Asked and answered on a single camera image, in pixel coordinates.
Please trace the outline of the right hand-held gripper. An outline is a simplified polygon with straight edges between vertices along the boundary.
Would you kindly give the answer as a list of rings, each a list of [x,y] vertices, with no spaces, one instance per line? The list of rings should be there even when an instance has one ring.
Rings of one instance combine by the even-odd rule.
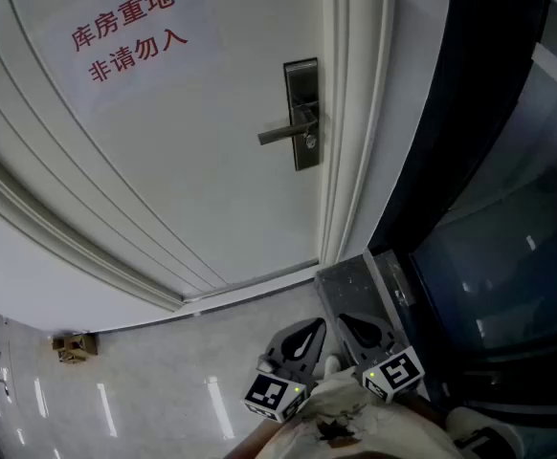
[[[356,365],[360,385],[385,404],[414,391],[425,371],[412,346],[404,347],[397,331],[381,317],[341,313],[339,332]]]

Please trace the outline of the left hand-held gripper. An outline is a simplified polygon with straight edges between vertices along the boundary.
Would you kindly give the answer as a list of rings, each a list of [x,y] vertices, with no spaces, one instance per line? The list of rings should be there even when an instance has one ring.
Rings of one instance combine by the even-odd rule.
[[[248,411],[276,423],[292,419],[310,398],[313,370],[319,361],[326,336],[321,317],[293,323],[278,331],[245,390]]]

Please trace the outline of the person's left forearm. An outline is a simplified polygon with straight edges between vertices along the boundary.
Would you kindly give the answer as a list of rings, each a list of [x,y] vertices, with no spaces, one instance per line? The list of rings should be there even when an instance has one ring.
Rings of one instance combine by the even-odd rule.
[[[280,431],[282,424],[264,420],[223,459],[256,459],[266,444]]]

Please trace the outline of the person's right forearm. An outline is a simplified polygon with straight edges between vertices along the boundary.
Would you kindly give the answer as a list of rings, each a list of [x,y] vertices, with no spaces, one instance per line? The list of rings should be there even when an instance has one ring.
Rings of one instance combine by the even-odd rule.
[[[397,402],[440,428],[446,428],[448,413],[432,404],[425,397],[415,391],[410,391],[398,397]]]

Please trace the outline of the white door with red sign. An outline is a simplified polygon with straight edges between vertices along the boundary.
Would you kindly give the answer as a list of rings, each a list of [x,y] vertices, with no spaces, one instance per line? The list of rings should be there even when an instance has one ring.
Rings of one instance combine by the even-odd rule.
[[[85,253],[70,231],[28,194],[0,164],[0,216],[49,259],[99,289],[111,289],[163,312],[215,298],[322,264],[343,254],[368,166],[389,64],[394,0],[323,0],[324,59],[318,61],[320,92],[319,254],[316,261],[234,286],[214,295],[154,299],[135,280]]]

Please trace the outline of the cream printed shirt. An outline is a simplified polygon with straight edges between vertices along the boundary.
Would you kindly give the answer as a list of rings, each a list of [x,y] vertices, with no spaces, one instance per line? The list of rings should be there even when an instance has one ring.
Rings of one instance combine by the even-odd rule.
[[[523,459],[512,426],[457,407],[446,428],[405,406],[385,404],[343,370],[325,361],[323,379],[308,403],[256,459]]]

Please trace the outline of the small cardboard box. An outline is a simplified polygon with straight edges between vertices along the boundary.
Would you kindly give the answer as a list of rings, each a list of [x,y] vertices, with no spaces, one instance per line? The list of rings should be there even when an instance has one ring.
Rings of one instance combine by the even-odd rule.
[[[96,338],[93,334],[58,336],[52,340],[52,348],[62,363],[85,362],[98,354]]]

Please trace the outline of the dark glass window wall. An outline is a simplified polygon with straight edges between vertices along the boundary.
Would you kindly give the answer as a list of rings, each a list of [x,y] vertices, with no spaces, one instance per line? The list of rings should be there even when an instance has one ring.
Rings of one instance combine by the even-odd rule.
[[[557,459],[557,0],[449,0],[369,243],[435,404]]]

